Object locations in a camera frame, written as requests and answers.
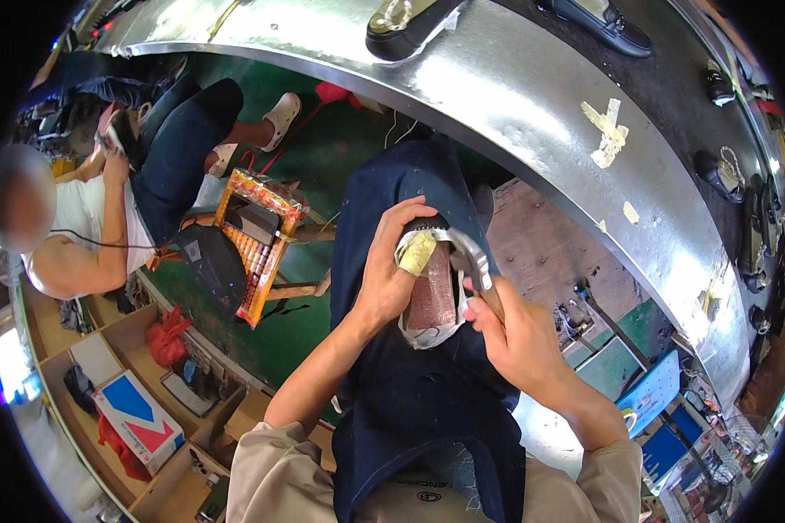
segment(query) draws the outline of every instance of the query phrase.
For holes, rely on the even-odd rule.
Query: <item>beige sleeve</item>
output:
[[[524,523],[636,523],[642,448],[619,442],[584,454],[573,481],[566,472],[526,460]]]
[[[228,523],[334,523],[334,484],[302,425],[264,422],[241,436],[230,469]]]
[[[636,523],[643,449],[633,441],[620,441],[584,453],[576,483],[594,506],[601,523]]]

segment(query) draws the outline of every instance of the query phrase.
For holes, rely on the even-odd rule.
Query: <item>white tank top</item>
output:
[[[102,223],[105,219],[105,181],[102,176],[91,178],[88,182],[73,180],[57,183],[55,190],[55,220],[52,222],[52,230],[70,229],[85,238],[102,241]],[[125,203],[128,245],[151,246],[151,240],[137,212],[130,182],[125,185]],[[67,236],[74,244],[81,245],[94,253],[99,250],[98,245],[72,233],[51,232],[48,238],[57,234]],[[153,248],[129,248],[126,263],[128,274],[145,265],[153,255]],[[31,254],[21,255],[27,269],[30,256]]]

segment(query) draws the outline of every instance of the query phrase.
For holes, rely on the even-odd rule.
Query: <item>hammer head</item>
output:
[[[471,277],[474,291],[484,293],[491,290],[491,277],[489,276],[489,259],[483,249],[471,239],[470,236],[459,229],[450,227],[448,235],[454,245],[454,252],[450,254],[450,264],[456,270],[461,270],[464,275]]]

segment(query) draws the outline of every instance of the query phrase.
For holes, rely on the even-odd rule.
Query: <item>metal table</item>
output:
[[[382,63],[364,45],[377,5],[151,0],[117,18],[96,50],[252,58],[439,127],[532,185],[608,247],[695,348],[722,403],[732,403],[749,372],[737,275],[689,174],[635,103],[564,42],[488,0],[464,5],[457,28],[420,55]],[[629,132],[602,169],[591,159],[602,133],[582,103],[604,115],[610,99],[621,100],[616,125]],[[626,203],[638,224],[624,214]]]

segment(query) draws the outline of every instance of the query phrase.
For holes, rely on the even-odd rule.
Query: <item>metal tool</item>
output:
[[[464,275],[471,277],[471,286],[474,288],[474,295],[479,296],[489,304],[495,316],[505,325],[505,312],[503,304],[497,295],[497,289],[491,281],[489,275],[489,258],[483,249],[462,231],[453,227],[448,229],[454,251],[450,253],[450,265],[461,270]]]

